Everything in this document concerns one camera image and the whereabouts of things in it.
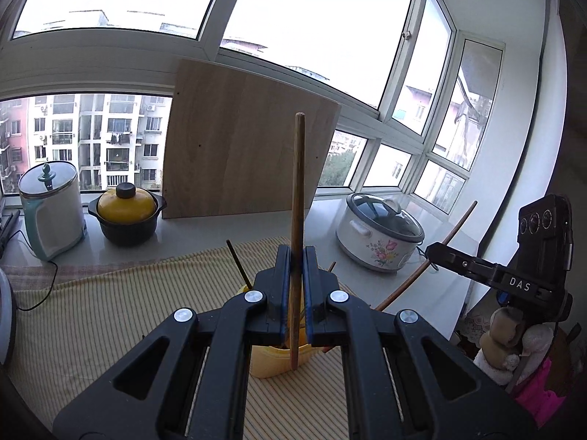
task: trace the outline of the bright pink fabric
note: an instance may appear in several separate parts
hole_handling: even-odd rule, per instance
[[[514,397],[517,403],[532,414],[538,427],[544,425],[565,400],[565,397],[557,397],[551,390],[544,390],[551,365],[551,360],[547,358],[538,367],[533,378]]]

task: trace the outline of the camera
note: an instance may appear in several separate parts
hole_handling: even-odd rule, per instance
[[[518,213],[518,244],[513,267],[470,256],[442,243],[426,249],[428,259],[448,270],[498,290],[501,305],[522,310],[533,323],[565,320],[572,296],[565,290],[573,257],[570,202],[545,197]]]

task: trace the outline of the plywood panel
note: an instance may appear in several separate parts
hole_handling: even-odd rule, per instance
[[[290,210],[298,112],[306,114],[308,208],[340,105],[242,70],[181,61],[165,142],[163,217]]]

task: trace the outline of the white countertop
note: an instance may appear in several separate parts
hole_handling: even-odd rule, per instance
[[[441,241],[452,229],[451,224],[438,220],[420,205],[402,197],[402,206],[422,225],[426,238],[423,248]],[[375,307],[424,262],[414,252],[410,261],[396,274],[368,270],[348,258],[338,245],[336,225],[346,208],[344,198],[317,198],[310,208],[305,223],[305,244],[314,245],[318,263],[328,267],[336,261],[334,273],[365,302]],[[102,235],[99,222],[86,215],[86,239],[54,261],[59,265],[92,265],[120,263],[130,260],[163,259],[225,246],[226,239],[233,244],[273,236],[290,235],[290,212],[251,213],[185,219],[160,219],[155,235],[141,246],[119,248]],[[23,218],[19,221],[25,231]],[[475,254],[477,242],[457,233],[450,245],[457,250]],[[40,266],[24,242],[15,239],[8,243],[3,264],[13,266]],[[446,338],[450,338],[467,298],[470,281],[448,270],[436,272],[429,267],[386,312],[396,313],[410,308],[421,314]]]

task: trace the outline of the yellow lid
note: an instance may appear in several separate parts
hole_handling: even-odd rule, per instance
[[[130,182],[119,183],[98,200],[98,215],[113,223],[137,223],[149,218],[156,209],[151,194]]]

